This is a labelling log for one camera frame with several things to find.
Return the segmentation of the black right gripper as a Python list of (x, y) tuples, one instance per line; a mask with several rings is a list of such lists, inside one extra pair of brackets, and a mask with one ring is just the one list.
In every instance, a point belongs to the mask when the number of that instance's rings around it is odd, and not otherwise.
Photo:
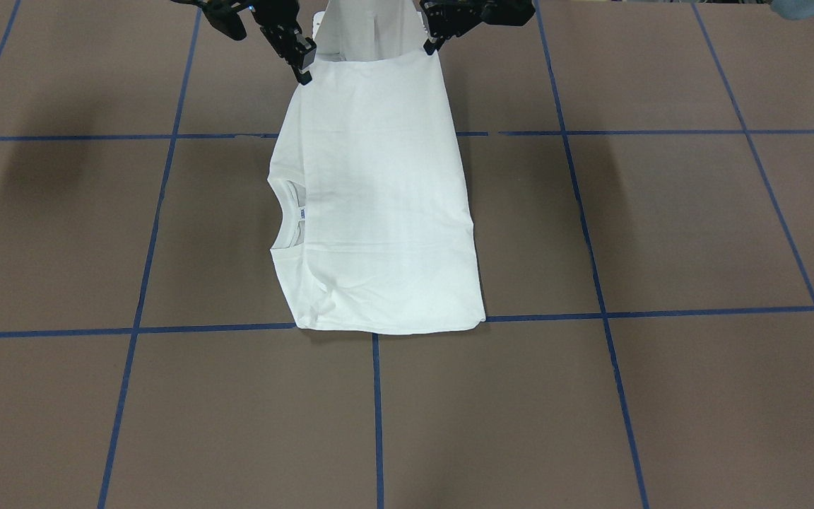
[(317, 45), (303, 35), (297, 16), (298, 1), (252, 1), (249, 10), (259, 25), (259, 31), (271, 42), (278, 42), (276, 52), (290, 65), (296, 81), (307, 85), (312, 81), (308, 70), (314, 62)]

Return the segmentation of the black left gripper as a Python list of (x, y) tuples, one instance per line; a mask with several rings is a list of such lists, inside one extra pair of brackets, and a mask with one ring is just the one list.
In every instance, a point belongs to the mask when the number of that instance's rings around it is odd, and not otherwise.
[(536, 12), (532, 1), (423, 1), (421, 13), (429, 37), (424, 52), (432, 56), (448, 38), (461, 37), (476, 26), (520, 27)]

